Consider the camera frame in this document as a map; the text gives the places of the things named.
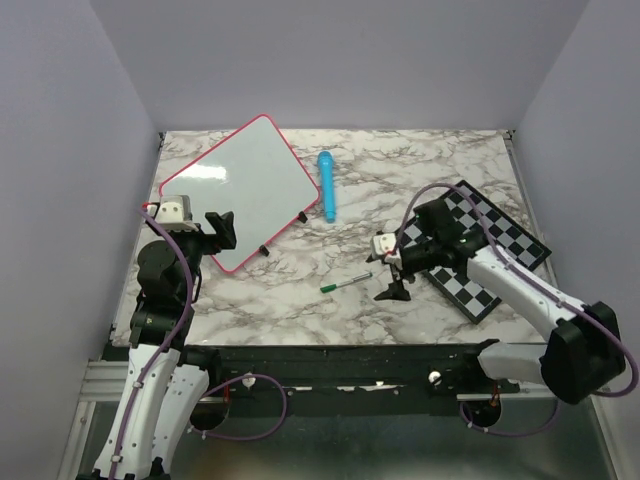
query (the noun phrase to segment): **black and white checkered board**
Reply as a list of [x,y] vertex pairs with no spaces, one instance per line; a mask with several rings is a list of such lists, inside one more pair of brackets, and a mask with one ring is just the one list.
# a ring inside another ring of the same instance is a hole
[[[551,250],[531,236],[469,183],[463,180],[458,183],[458,187],[471,197],[480,212],[485,215],[491,235],[521,265],[529,270],[534,270],[551,255]],[[453,216],[467,230],[481,228],[475,214],[471,211],[471,206],[460,194],[450,190],[440,198],[445,199]],[[428,238],[420,231],[415,221],[416,219],[413,217],[407,223],[401,241],[403,247],[414,245]],[[450,268],[438,267],[431,272],[425,272],[424,275],[473,323],[479,323],[501,302],[500,298],[489,290],[472,282],[465,275],[454,273]]]

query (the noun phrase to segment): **marble table top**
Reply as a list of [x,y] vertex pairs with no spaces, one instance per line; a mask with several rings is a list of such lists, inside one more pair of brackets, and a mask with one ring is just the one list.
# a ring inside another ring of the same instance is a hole
[[[170,132],[153,183],[158,186],[230,132]],[[335,158],[338,219],[324,220],[322,205],[294,223],[233,275],[203,259],[203,285],[187,342],[200,345],[335,345],[461,343],[498,338],[540,341],[504,303],[479,325],[418,277],[411,302],[376,302],[390,281],[387,268],[366,264],[377,230],[393,231],[413,194],[436,181],[466,179],[519,223],[529,219],[502,136],[493,131],[283,130],[311,176],[321,150]],[[424,201],[442,192],[425,195]],[[143,227],[136,246],[156,237]],[[114,344],[127,345],[139,287],[131,267],[117,313]],[[322,294],[319,287],[366,271],[373,278]]]

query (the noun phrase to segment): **wall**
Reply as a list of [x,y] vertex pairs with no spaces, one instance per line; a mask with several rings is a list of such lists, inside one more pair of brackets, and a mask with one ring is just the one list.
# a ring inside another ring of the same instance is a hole
[[163,129],[513,128],[587,0],[92,0]]
[[158,137],[88,2],[0,6],[0,477],[56,476]]
[[[591,0],[520,123],[516,148],[558,281],[617,311],[640,357],[640,3]],[[640,478],[640,393],[604,402],[626,469]]]

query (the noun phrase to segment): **purple cable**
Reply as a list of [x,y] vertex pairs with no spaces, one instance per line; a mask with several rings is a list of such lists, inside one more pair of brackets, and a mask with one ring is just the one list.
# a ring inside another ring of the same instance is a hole
[[477,425],[474,425],[471,412],[469,412],[469,416],[467,417],[467,414],[465,413],[465,408],[468,408],[468,405],[464,402],[461,402],[460,417],[462,417],[462,420],[464,420],[464,423],[467,424],[468,428],[476,430],[477,432],[485,433],[487,435],[493,435],[495,437],[504,437],[504,438],[524,438],[524,437],[530,437],[531,435],[536,435],[538,433],[542,433],[550,429],[556,423],[556,421],[558,420],[558,417],[560,416],[559,415],[560,401],[556,400],[555,406],[553,407],[553,413],[549,417],[549,420],[547,420],[542,426],[536,428],[535,430],[531,430],[529,432],[511,433],[511,432],[500,432],[496,430],[488,430],[488,429],[479,427]]
[[544,286],[540,285],[535,280],[529,278],[520,270],[516,268],[512,268],[509,261],[504,257],[504,255],[502,255],[500,250],[498,250],[496,241],[491,236],[491,233],[489,232],[489,227],[487,226],[484,215],[480,212],[480,210],[478,210],[478,207],[473,202],[473,200],[471,200],[471,198],[460,187],[451,185],[449,183],[440,182],[440,183],[432,183],[431,185],[427,185],[426,187],[422,187],[420,190],[418,190],[418,192],[413,196],[413,198],[409,202],[409,206],[407,207],[407,210],[404,213],[404,217],[402,218],[402,223],[400,224],[400,229],[398,230],[398,237],[396,239],[396,244],[393,247],[393,253],[395,253],[398,247],[400,246],[400,239],[404,234],[404,230],[407,227],[407,221],[409,220],[409,215],[411,214],[411,210],[413,209],[413,206],[418,201],[418,198],[426,191],[431,190],[433,188],[439,188],[439,187],[453,190],[454,192],[460,194],[460,196],[462,196],[462,198],[464,198],[469,203],[469,205],[471,205],[474,213],[476,214],[476,217],[478,218],[478,222],[480,222],[480,226],[482,227],[482,230],[484,231],[484,234],[487,237],[487,240],[489,241],[489,245],[491,245],[493,252],[496,254],[498,259],[500,259],[500,261],[505,264],[506,268],[511,270],[517,277],[519,277],[525,283],[533,287],[535,290],[537,290],[538,292],[542,293],[544,296],[546,296],[547,298],[555,302],[556,305],[566,308],[574,315],[577,315],[583,320],[585,320],[586,322],[590,323],[593,327],[598,329],[605,337],[607,337],[607,340],[613,343],[615,347],[619,349],[622,352],[622,354],[625,356],[625,358],[627,359],[627,362],[629,363],[629,368],[631,369],[631,380],[629,381],[629,385],[627,385],[625,388],[623,388],[618,392],[594,392],[594,395],[597,395],[600,397],[615,398],[615,397],[623,397],[631,393],[633,390],[635,390],[635,388],[638,386],[638,377],[640,375],[638,372],[638,364],[636,363],[636,360],[633,358],[633,355],[631,354],[629,349],[627,349],[627,347],[625,347],[622,344],[622,342],[618,339],[618,337],[616,337],[613,333],[611,333],[605,326],[600,324],[597,320],[592,318],[591,315],[583,312],[582,310],[574,307],[573,305],[569,305],[568,303],[565,303],[553,292],[546,289]]
[[[189,265],[187,264],[187,260],[184,258],[184,255],[182,254],[182,251],[180,250],[180,247],[178,246],[178,244],[175,242],[175,240],[173,240],[173,238],[171,238],[171,235],[169,235],[167,231],[164,228],[162,228],[160,224],[158,224],[158,222],[156,222],[144,210],[140,210],[140,215],[142,215],[145,221],[149,225],[151,225],[154,228],[154,230],[158,232],[160,236],[164,238],[165,241],[169,244],[169,246],[173,249],[174,253],[178,257],[178,261],[180,262],[180,266],[182,267],[182,270],[184,272],[184,277],[187,282],[187,296],[185,298],[184,310],[182,311],[182,315],[180,315],[180,319],[178,320],[178,323],[176,323],[175,327],[173,327],[173,330],[171,330],[171,333],[167,335],[167,338],[165,338],[164,342],[162,342],[162,344],[157,348],[157,350],[151,356],[147,364],[144,367],[142,367],[142,370],[140,370],[140,375],[138,375],[137,381],[140,383],[143,383],[144,378],[147,375],[147,372],[151,368],[151,365],[153,365],[153,363],[158,359],[160,354],[169,347],[169,345],[171,344],[171,341],[174,339],[174,337],[178,334],[178,332],[180,331],[184,323],[187,321],[187,316],[188,316],[189,309],[191,308],[191,300],[193,296],[193,279],[191,278],[191,271],[189,270]],[[138,396],[139,390],[140,390],[139,388],[133,388],[131,390],[131,394],[129,395],[129,400],[127,401],[127,406],[122,415],[122,421],[120,422],[120,429],[118,430],[118,436],[116,437],[116,443],[113,449],[113,454],[116,456],[120,455],[120,452],[122,451],[122,441],[124,440],[124,434],[127,431],[127,424],[129,423],[129,418],[131,417],[131,411],[133,410],[133,405],[136,401],[136,397]],[[115,479],[117,468],[118,468],[118,462],[112,462],[111,468],[109,469],[109,477],[108,477],[109,480]]]
[[208,392],[206,392],[202,396],[202,398],[204,398],[206,396],[209,396],[209,395],[213,395],[214,393],[219,392],[220,390],[222,390],[227,385],[231,385],[232,383],[240,382],[245,378],[261,378],[263,380],[268,380],[271,383],[273,383],[276,387],[278,387],[278,390],[280,390],[280,395],[282,395],[282,413],[280,413],[280,418],[278,419],[278,421],[276,422],[276,424],[273,427],[271,427],[269,430],[267,430],[264,433],[260,433],[258,435],[251,435],[251,436],[248,436],[248,437],[230,437],[228,435],[222,435],[220,433],[209,432],[209,431],[206,431],[206,430],[205,431],[198,430],[193,425],[190,428],[195,432],[198,432],[198,433],[206,435],[207,437],[220,438],[222,440],[233,440],[233,441],[236,441],[236,442],[250,442],[252,440],[261,440],[261,439],[263,439],[265,437],[268,437],[269,435],[271,435],[276,430],[278,430],[282,426],[282,423],[284,422],[284,419],[287,416],[287,394],[285,393],[284,388],[282,387],[282,385],[280,385],[280,383],[278,383],[278,381],[273,377],[270,377],[268,375],[262,375],[260,373],[248,373],[246,375],[242,375],[240,377],[235,377],[235,378],[232,378],[231,380],[227,380],[226,382],[221,383],[217,387],[214,387],[211,390],[209,390]]

